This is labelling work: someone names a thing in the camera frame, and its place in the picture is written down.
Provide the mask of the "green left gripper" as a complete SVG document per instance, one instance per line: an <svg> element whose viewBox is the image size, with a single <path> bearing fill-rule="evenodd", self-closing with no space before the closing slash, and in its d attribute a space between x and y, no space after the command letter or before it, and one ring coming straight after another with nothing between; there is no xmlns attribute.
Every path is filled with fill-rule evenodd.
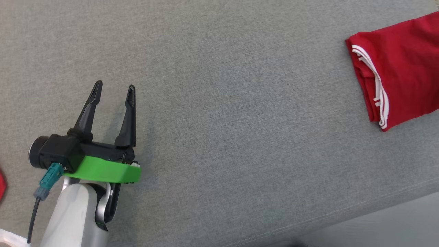
<svg viewBox="0 0 439 247"><path fill-rule="evenodd" d="M91 142L96 106L100 103L103 82L96 81L83 109L67 136L40 136L29 149L28 159L35 168L47 170L60 164L63 175L107 183L136 183L141 168L133 162L136 139L136 89L130 85L125 100L126 112L114 145Z"/></svg>

